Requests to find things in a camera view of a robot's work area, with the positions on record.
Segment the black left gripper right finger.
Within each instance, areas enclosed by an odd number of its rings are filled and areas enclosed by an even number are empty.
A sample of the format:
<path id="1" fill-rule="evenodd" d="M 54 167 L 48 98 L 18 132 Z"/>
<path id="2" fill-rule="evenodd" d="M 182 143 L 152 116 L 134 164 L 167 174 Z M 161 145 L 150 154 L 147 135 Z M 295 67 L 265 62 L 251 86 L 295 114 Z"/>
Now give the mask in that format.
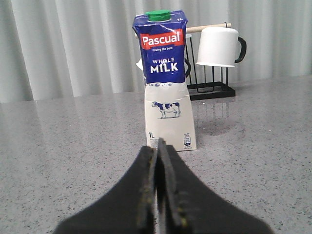
<path id="1" fill-rule="evenodd" d="M 157 196 L 163 234 L 271 234 L 264 221 L 207 187 L 173 146 L 158 141 Z"/>

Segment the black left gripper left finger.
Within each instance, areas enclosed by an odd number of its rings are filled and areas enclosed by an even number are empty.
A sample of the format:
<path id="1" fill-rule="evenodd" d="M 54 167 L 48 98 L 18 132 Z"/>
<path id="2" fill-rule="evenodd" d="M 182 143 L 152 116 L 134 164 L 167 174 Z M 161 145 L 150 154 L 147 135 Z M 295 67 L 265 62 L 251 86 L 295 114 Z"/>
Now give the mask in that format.
<path id="1" fill-rule="evenodd" d="M 94 204 L 61 222 L 56 234 L 154 233 L 156 152 L 143 146 L 120 181 Z"/>

